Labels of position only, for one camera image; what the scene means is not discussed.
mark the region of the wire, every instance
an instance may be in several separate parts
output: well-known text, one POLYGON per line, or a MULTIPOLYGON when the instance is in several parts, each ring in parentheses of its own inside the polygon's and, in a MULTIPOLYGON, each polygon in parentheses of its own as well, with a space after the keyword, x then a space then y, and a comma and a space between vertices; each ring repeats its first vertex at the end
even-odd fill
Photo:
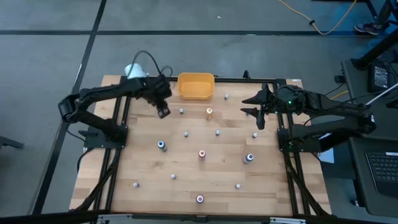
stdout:
POLYGON ((322 115, 313 116, 312 118, 310 118, 310 119, 308 119, 306 122, 304 122, 303 125, 305 126, 309 121, 311 121, 311 120, 314 119, 314 118, 320 117, 320 116, 322 116, 322 115))
MULTIPOLYGON (((345 104, 345 103, 347 103, 347 102, 349 102, 349 101, 354 101, 354 100, 357 100, 357 99, 360 99, 360 98, 363 98, 363 97, 366 97, 366 96, 370 96, 370 95, 374 95, 374 94, 378 94, 378 93, 382 93, 382 92, 383 92, 383 91, 378 91, 378 92, 375 92, 375 93, 370 93, 370 94, 367 94, 367 95, 363 95, 363 96, 359 96, 359 97, 356 97, 356 98, 352 98, 352 99, 346 100, 346 101, 341 102, 340 104, 338 104, 338 105, 336 105, 336 106, 334 106, 334 107, 331 107, 331 108, 327 109, 326 112, 327 112, 327 111, 334 110, 334 109, 338 108, 339 106, 341 106, 341 105, 343 105, 343 104, 345 104)), ((305 126, 309 121, 311 121, 312 119, 318 118, 318 117, 320 117, 320 116, 323 116, 323 114, 313 116, 312 118, 306 120, 306 122, 304 122, 304 126, 305 126)))
POLYGON ((318 29, 317 25, 315 25, 315 21, 314 21, 313 19, 309 18, 309 17, 306 16, 305 14, 302 14, 301 12, 298 12, 298 11, 294 10, 292 7, 290 7, 288 4, 284 3, 282 0, 278 0, 278 1, 279 1, 280 3, 282 3, 282 4, 284 4, 286 7, 288 7, 291 11, 294 11, 295 13, 299 14, 300 16, 303 16, 303 17, 305 17, 306 19, 308 19, 308 20, 310 21, 310 24, 315 28, 315 30, 318 31, 319 34, 321 34, 321 35, 328 35, 328 34, 330 34, 333 30, 335 30, 335 29, 340 25, 341 22, 343 22, 343 20, 346 18, 346 16, 348 15, 348 13, 351 12, 351 10, 353 9, 353 7, 354 7, 354 5, 355 5, 355 3, 356 3, 357 0, 355 0, 355 1, 352 3, 352 5, 351 5, 351 6, 349 7, 349 9, 347 10, 346 14, 343 15, 343 17, 340 19, 340 21, 338 21, 337 24, 336 24, 331 30, 329 30, 329 31, 326 32, 326 33, 322 33, 322 32, 319 31, 319 29, 318 29))
POLYGON ((156 67, 156 70, 157 70, 157 72, 159 73, 159 75, 160 75, 160 74, 164 75, 164 74, 163 74, 163 71, 164 71, 165 69, 169 69, 169 70, 170 70, 170 76, 169 76, 169 77, 171 77, 171 76, 173 75, 173 69, 172 69, 172 67, 166 65, 166 66, 164 66, 162 69, 159 69, 159 66, 157 65, 157 62, 156 62, 155 58, 154 58, 148 51, 146 51, 146 50, 140 50, 140 51, 138 51, 138 52, 135 54, 134 58, 132 59, 131 68, 130 68, 129 73, 128 73, 127 76, 130 75, 131 70, 132 70, 132 67, 134 66, 134 63, 136 62, 136 60, 137 60, 137 58, 138 58, 138 56, 139 56, 140 54, 147 54, 147 55, 152 59, 152 61, 154 62, 155 67, 156 67))
POLYGON ((332 93, 332 92, 334 92, 334 91, 336 91, 336 90, 338 90, 338 89, 340 89, 340 87, 342 87, 344 84, 345 84, 345 83, 342 83, 340 86, 338 86, 338 87, 335 88, 334 90, 329 91, 328 93, 325 94, 325 96, 328 95, 328 94, 330 94, 330 93, 332 93))
POLYGON ((318 110, 320 110, 321 107, 319 106, 318 101, 315 99, 315 97, 313 97, 313 95, 312 95, 311 93, 310 93, 309 95, 311 96, 311 98, 313 99, 313 101, 315 102, 315 104, 317 105, 318 110))
POLYGON ((71 133, 71 132, 69 131, 69 125, 70 125, 70 124, 68 124, 68 127, 67 127, 67 133, 70 134, 71 136, 75 137, 75 138, 78 138, 78 139, 82 140, 83 142, 86 142, 83 138, 77 136, 76 134, 71 133))
POLYGON ((344 95, 344 94, 346 94, 346 93, 348 93, 348 90, 346 90, 346 91, 344 91, 344 92, 341 92, 341 93, 337 94, 336 96, 334 96, 334 97, 332 97, 332 98, 330 98, 330 99, 331 99, 331 100, 334 100, 334 99, 336 99, 337 97, 339 97, 339 96, 341 96, 341 95, 344 95))
POLYGON ((87 154, 89 153, 91 150, 93 150, 94 148, 87 148, 87 150, 79 157, 79 160, 77 160, 77 172, 79 173, 79 169, 80 169, 80 162, 81 159, 87 154))
POLYGON ((371 101, 369 101, 369 102, 366 103, 366 106, 367 106, 367 105, 370 105, 371 103, 373 103, 374 101, 376 101, 378 98, 384 96, 386 93, 388 93, 388 92, 390 92, 390 91, 393 91, 393 90, 394 90, 395 88, 397 88, 397 87, 398 87, 398 83, 396 83, 395 85, 393 85, 392 87, 390 87, 388 90, 383 91, 383 92, 382 92, 380 95, 378 95, 377 97, 371 99, 371 101))

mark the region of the person's foot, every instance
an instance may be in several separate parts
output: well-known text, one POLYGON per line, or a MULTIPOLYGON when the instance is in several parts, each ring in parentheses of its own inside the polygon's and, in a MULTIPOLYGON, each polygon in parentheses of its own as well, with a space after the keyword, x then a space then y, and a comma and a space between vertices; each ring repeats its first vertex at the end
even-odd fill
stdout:
POLYGON ((373 25, 372 23, 358 24, 354 28, 358 32, 362 32, 362 33, 367 32, 368 34, 372 34, 372 35, 379 35, 382 33, 381 27, 378 28, 377 26, 373 25))

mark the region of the white cable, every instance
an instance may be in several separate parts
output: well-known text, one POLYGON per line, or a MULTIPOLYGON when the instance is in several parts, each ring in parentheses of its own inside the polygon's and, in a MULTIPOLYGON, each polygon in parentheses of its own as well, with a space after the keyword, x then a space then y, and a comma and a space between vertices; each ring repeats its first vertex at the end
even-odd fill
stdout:
POLYGON ((388 93, 389 91, 391 91, 392 89, 394 89, 395 87, 398 86, 398 83, 396 83, 395 85, 393 85, 392 87, 390 87, 390 89, 380 93, 380 95, 378 95, 377 97, 373 98, 371 101, 367 102, 366 105, 370 105, 371 103, 373 103, 373 101, 377 100, 378 98, 382 97, 383 95, 385 95, 386 93, 388 93))

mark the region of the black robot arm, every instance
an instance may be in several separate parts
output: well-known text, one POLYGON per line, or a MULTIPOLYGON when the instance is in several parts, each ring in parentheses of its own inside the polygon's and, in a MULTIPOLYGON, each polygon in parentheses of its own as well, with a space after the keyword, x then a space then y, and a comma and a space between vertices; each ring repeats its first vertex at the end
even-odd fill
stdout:
POLYGON ((302 124, 289 126, 289 134, 285 135, 285 141, 301 147, 301 149, 318 144, 319 138, 325 134, 330 135, 320 141, 321 151, 345 141, 348 137, 369 134, 376 128, 373 116, 364 113, 369 106, 333 101, 325 95, 303 90, 293 85, 282 85, 271 92, 268 85, 265 84, 254 97, 243 100, 242 103, 260 105, 260 109, 241 109, 256 118, 259 129, 265 128, 264 115, 269 113, 295 113, 297 115, 305 113, 313 117, 324 115, 345 117, 342 120, 310 126, 302 124))
POLYGON ((90 112, 87 108, 92 103, 109 100, 121 96, 143 98, 157 108, 157 114, 164 118, 170 114, 165 101, 172 95, 170 83, 164 75, 155 78, 132 78, 118 85, 104 86, 92 89, 82 89, 79 93, 64 98, 58 108, 62 119, 67 123, 82 122, 100 129, 107 141, 116 142, 125 136, 113 119, 103 119, 90 112))

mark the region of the wooden table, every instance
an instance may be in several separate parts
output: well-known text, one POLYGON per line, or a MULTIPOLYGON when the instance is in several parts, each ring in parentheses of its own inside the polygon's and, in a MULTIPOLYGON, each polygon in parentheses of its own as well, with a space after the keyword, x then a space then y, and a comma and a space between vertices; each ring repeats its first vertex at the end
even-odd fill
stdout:
MULTIPOLYGON (((104 76, 102 86, 116 84, 120 76, 104 76)), ((302 86, 300 80, 288 84, 302 86)), ((156 109, 145 100, 132 100, 129 109, 129 134, 121 160, 113 195, 112 212, 167 213, 196 215, 280 215, 291 216, 289 189, 284 158, 279 151, 275 114, 266 116, 266 128, 258 130, 255 118, 239 109, 251 107, 241 103, 254 96, 259 83, 216 83, 210 100, 183 100, 177 86, 171 83, 173 96, 167 99, 171 114, 159 119, 156 109), (205 119, 207 108, 213 119, 205 119), (164 141, 167 152, 157 147, 164 141), (198 160, 199 150, 206 159, 198 160), (254 162, 243 164, 243 157, 254 154, 254 162), (205 201, 196 203, 196 196, 205 201)), ((96 104, 95 114, 111 118, 115 100, 96 104)), ((123 112, 121 103, 119 120, 123 112)), ((294 116, 303 123, 307 115, 294 116)), ((104 149, 94 149, 81 162, 70 208, 79 206, 93 190, 100 176, 104 149)), ((305 183, 320 203, 330 212, 330 205, 319 161, 310 153, 300 153, 305 183)), ((100 208, 104 207, 105 187, 100 208)), ((296 186, 298 208, 302 201, 296 186)))

